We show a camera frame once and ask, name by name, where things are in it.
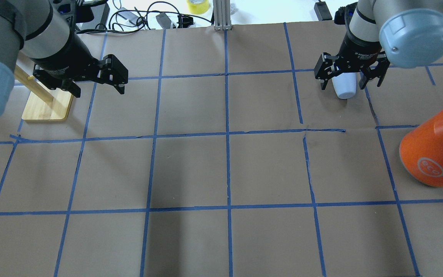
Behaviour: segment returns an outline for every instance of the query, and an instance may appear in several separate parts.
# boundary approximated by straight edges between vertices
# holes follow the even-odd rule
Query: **wooden base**
[[[33,92],[30,92],[27,105],[25,106],[25,110],[23,110],[23,120],[45,122],[64,121],[67,119],[73,95],[60,89],[47,91],[54,96],[51,102],[44,102]]]

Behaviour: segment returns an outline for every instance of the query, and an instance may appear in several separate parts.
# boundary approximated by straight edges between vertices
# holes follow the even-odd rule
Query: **eco logo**
[[[434,160],[429,158],[420,158],[418,160],[418,169],[430,177],[442,177],[443,168]]]

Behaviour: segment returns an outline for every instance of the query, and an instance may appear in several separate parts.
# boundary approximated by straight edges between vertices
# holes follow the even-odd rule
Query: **wooden rod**
[[[29,75],[23,71],[18,65],[15,67],[15,79],[24,84],[30,91],[37,95],[42,101],[46,103],[52,103],[54,96],[46,91],[41,85],[37,84],[34,80],[29,78]]]

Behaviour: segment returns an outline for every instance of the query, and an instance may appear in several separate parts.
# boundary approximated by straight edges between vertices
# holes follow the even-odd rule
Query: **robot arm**
[[[346,35],[339,53],[322,53],[314,68],[322,89],[344,72],[362,72],[361,89],[376,77],[380,86],[390,63],[414,68],[443,56],[443,0],[359,0],[335,23],[346,25]]]
[[[74,81],[89,80],[124,93],[127,68],[114,55],[97,60],[74,33],[77,15],[86,17],[86,8],[105,2],[0,0],[0,115],[14,85],[18,51],[35,62],[33,75],[51,90],[60,88],[79,97]]]

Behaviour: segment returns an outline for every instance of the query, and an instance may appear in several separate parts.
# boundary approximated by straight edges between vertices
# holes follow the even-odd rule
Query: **yellow tape roll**
[[[203,14],[210,8],[208,0],[186,0],[189,12],[192,14]]]

